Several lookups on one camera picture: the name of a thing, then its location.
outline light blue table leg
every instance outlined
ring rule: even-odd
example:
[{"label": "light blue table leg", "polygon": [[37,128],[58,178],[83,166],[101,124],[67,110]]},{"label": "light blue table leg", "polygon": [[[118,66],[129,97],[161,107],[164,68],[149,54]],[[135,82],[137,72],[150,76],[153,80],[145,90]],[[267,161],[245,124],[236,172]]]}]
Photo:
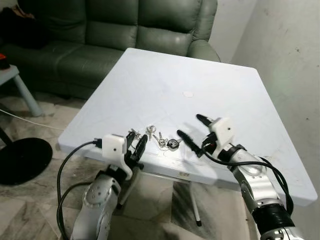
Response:
[{"label": "light blue table leg", "polygon": [[32,94],[29,92],[27,86],[25,83],[22,81],[21,77],[19,75],[15,76],[13,78],[17,88],[19,89],[19,92],[21,93],[22,97],[24,98],[28,108],[30,109],[31,114],[34,117],[40,116],[43,112],[32,96]]}]

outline table surface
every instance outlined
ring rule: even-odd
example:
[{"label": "table surface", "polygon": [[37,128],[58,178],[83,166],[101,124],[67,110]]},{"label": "table surface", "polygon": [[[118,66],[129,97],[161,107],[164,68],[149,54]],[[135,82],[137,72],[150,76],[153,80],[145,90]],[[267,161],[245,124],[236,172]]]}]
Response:
[{"label": "table surface", "polygon": [[[165,138],[177,129],[200,145],[208,129],[197,119],[230,117],[234,144],[268,158],[285,176],[295,204],[306,206],[317,193],[298,153],[254,68],[128,48],[58,139],[64,152],[106,134],[144,133],[154,125]],[[101,150],[87,146],[78,154],[104,161]],[[198,159],[182,142],[162,150],[154,138],[141,160],[144,171],[169,177],[239,187],[232,173],[205,156]],[[280,197],[284,194],[268,171]]]},{"label": "table surface", "polygon": [[19,70],[14,65],[10,65],[10,68],[8,69],[0,70],[0,85],[4,84],[18,74]]}]

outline tile floor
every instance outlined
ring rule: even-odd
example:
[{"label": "tile floor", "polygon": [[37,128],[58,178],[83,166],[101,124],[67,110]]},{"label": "tile floor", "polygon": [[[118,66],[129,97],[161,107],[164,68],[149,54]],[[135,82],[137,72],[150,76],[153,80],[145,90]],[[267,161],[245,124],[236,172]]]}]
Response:
[{"label": "tile floor", "polygon": [[[0,109],[28,120],[64,129],[85,103],[81,99],[62,99],[36,93],[44,111],[32,117],[18,96],[0,96]],[[53,148],[53,158],[43,173],[16,186],[0,185],[0,240],[57,240],[56,177],[65,153],[57,138],[62,131],[40,127],[0,113],[0,126],[13,139],[38,137]],[[74,156],[62,174],[62,190],[82,181],[91,181],[105,164]],[[72,231],[82,205],[84,188],[73,190],[65,200],[63,213],[67,233]],[[252,219],[239,192],[210,185],[194,184],[202,227],[197,227],[191,207],[189,188],[184,183],[141,175],[121,210],[111,221],[109,240],[256,240]]]}]

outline black stand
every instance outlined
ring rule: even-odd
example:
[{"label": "black stand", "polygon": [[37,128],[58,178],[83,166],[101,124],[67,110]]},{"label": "black stand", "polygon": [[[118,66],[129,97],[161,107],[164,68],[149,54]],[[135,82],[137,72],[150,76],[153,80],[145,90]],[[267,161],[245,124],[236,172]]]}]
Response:
[{"label": "black stand", "polygon": [[11,141],[0,128],[0,139],[6,144],[0,150],[0,184],[17,185],[29,181],[48,166],[52,158],[50,144],[30,137]]}]

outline metal table leg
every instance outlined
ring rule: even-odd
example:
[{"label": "metal table leg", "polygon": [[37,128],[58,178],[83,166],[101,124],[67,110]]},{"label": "metal table leg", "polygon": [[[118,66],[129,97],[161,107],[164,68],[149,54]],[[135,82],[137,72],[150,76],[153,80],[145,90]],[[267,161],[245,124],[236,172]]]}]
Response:
[{"label": "metal table leg", "polygon": [[196,225],[198,227],[201,227],[202,223],[201,223],[201,220],[200,220],[200,215],[199,215],[199,211],[198,211],[196,198],[195,198],[194,192],[192,190],[192,182],[189,183],[189,191],[190,191],[190,197],[191,197],[191,201],[192,201],[192,207],[193,207],[195,222],[196,222]]},{"label": "metal table leg", "polygon": [[13,78],[17,88],[19,89],[19,92],[21,93],[22,97],[24,98],[27,106],[30,109],[30,112],[34,117],[40,116],[43,112],[39,105],[37,104],[36,100],[32,96],[32,94],[29,92],[27,86],[22,81],[21,77],[19,75],[16,75]]},{"label": "metal table leg", "polygon": [[134,187],[137,185],[137,182],[140,178],[140,171],[141,170],[139,168],[136,169],[136,174],[135,174],[135,176],[133,176],[134,179],[132,180],[132,183],[131,183],[130,187],[128,188],[128,190],[125,192],[124,196],[121,198],[121,200],[117,204],[117,206],[116,206],[117,209],[122,208],[122,206],[125,204],[126,200],[128,199],[130,193],[132,192]]}]

